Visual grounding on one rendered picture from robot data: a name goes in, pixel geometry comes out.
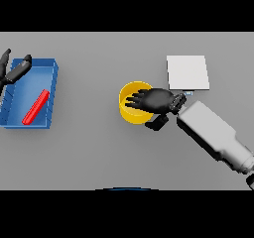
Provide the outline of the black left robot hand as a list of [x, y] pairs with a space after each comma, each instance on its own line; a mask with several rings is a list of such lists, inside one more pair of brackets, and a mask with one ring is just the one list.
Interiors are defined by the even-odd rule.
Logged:
[[6, 72], [10, 49], [7, 49], [0, 58], [0, 96], [5, 85], [14, 84], [32, 68], [32, 56], [26, 55], [12, 70]]

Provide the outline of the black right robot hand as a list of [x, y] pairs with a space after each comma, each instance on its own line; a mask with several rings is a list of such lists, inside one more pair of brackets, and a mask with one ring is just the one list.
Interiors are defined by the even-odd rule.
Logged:
[[168, 113], [178, 115], [187, 98], [183, 93], [174, 95], [170, 90], [163, 88], [139, 89], [126, 98], [126, 107], [158, 114], [152, 122], [145, 126], [154, 131], [160, 131], [169, 122]]

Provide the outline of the yellow bowl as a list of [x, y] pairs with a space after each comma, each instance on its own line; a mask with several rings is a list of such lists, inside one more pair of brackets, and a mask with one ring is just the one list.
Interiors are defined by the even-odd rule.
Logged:
[[125, 121], [134, 125], [141, 125], [148, 122], [153, 117], [152, 113], [125, 106], [127, 97], [131, 97], [132, 94], [137, 93], [139, 89], [151, 88], [152, 86], [144, 81], [131, 81], [122, 87], [119, 92], [119, 112]]

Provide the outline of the red beaker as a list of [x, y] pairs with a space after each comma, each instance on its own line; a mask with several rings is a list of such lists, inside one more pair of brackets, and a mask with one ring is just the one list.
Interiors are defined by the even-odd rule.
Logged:
[[46, 104], [50, 97], [50, 92], [46, 89], [43, 89], [40, 95], [38, 96], [37, 100], [34, 102], [34, 104], [31, 106], [29, 111], [24, 116], [22, 123], [24, 125], [31, 125], [37, 115], [41, 112], [41, 109]]

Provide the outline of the pale square metallic scale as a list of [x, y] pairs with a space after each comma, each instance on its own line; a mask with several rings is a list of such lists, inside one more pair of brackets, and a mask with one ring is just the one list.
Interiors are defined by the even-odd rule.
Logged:
[[169, 90], [209, 90], [204, 56], [167, 56]]

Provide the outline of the blue plastic tray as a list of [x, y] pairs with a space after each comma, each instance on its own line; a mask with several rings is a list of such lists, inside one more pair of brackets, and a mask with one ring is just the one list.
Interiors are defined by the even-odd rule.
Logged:
[[[52, 123], [54, 98], [59, 67], [55, 59], [32, 59], [32, 68], [15, 84], [7, 85], [0, 105], [0, 127], [6, 129], [49, 129]], [[50, 93], [48, 101], [31, 125], [23, 118], [43, 90]]]

